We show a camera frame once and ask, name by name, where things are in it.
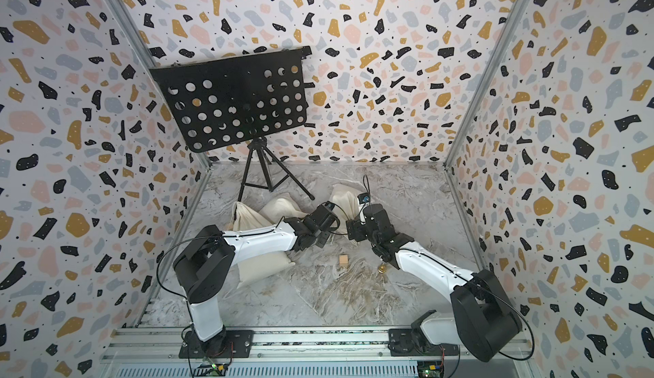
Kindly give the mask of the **cream soil bag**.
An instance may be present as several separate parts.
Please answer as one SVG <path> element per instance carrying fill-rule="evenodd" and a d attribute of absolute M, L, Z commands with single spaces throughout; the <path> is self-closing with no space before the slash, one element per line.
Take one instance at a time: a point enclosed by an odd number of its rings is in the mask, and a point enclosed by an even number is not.
<path fill-rule="evenodd" d="M 330 194 L 330 202 L 335 204 L 334 212 L 341 223 L 360 219 L 359 195 L 362 193 L 362 191 L 347 185 L 334 185 Z"/>

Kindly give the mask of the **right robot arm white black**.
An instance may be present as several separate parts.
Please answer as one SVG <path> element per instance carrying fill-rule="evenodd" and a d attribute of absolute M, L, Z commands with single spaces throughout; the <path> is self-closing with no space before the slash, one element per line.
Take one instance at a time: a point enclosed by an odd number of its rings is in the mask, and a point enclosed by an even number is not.
<path fill-rule="evenodd" d="M 429 252 L 414 238 L 397 232 L 381 204 L 364 207 L 346 226 L 349 239 L 368 240 L 383 262 L 421 279 L 451 304 L 453 319 L 428 311 L 411 325 L 415 352 L 461 345 L 479 361 L 488 362 L 523 330 L 522 314 L 492 272 L 470 271 Z"/>

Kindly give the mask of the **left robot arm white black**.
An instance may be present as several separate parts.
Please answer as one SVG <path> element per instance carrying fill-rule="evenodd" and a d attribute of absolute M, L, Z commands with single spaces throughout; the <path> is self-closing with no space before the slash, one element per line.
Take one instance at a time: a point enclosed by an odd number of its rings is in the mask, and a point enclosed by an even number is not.
<path fill-rule="evenodd" d="M 175 258 L 173 269 L 184 289 L 192 328 L 204 355 L 217 357 L 232 346 L 221 320 L 218 295 L 231 267 L 262 255 L 303 251 L 327 240 L 340 226 L 332 202 L 303 217 L 282 218 L 250 231 L 221 231 L 207 226 Z"/>

